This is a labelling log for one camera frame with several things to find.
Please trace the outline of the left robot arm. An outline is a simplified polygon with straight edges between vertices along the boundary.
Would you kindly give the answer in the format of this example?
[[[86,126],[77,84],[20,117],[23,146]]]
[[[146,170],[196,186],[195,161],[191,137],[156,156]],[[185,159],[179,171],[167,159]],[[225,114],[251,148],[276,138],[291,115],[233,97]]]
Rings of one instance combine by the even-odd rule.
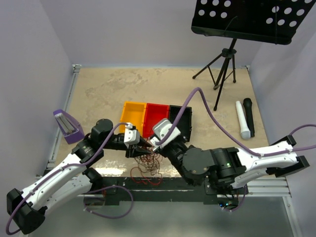
[[[102,176],[91,166],[104,156],[105,149],[125,151],[127,158],[150,154],[148,143],[131,123],[115,134],[109,119],[100,119],[66,158],[54,169],[23,190],[12,189],[6,196],[10,216],[6,233],[27,235],[35,231],[56,207],[81,194],[104,192]]]

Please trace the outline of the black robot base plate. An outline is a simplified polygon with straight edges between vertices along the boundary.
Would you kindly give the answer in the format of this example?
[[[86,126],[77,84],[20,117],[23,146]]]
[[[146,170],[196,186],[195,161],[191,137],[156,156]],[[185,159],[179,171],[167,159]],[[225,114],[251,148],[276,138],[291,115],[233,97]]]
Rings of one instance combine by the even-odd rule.
[[[121,201],[202,202],[206,205],[237,206],[238,197],[248,194],[248,187],[237,190],[213,188],[208,179],[200,186],[188,185],[182,178],[164,177],[146,180],[141,177],[103,177],[84,193],[103,198],[105,205]]]

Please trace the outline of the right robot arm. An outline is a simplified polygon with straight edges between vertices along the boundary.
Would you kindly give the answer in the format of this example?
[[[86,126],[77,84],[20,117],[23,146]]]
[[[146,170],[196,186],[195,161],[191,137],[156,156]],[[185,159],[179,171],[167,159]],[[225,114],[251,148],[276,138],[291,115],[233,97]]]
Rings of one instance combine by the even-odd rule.
[[[192,186],[204,185],[217,194],[233,194],[247,183],[266,175],[285,177],[310,166],[304,156],[294,152],[293,137],[246,151],[244,148],[203,150],[187,147],[180,137],[154,151],[175,167],[185,182]]]

